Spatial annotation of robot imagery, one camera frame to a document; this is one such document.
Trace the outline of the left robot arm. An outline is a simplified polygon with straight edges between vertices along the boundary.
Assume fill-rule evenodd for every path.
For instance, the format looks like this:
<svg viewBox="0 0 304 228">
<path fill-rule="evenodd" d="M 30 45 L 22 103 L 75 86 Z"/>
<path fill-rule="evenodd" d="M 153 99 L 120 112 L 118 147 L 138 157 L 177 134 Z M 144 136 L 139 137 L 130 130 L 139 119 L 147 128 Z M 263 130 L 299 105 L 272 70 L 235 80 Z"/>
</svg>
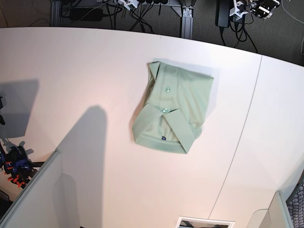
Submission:
<svg viewBox="0 0 304 228">
<path fill-rule="evenodd" d="M 280 5 L 280 0 L 233 0 L 229 16 L 240 20 L 244 15 L 252 14 L 259 19 L 267 19 Z"/>
</svg>

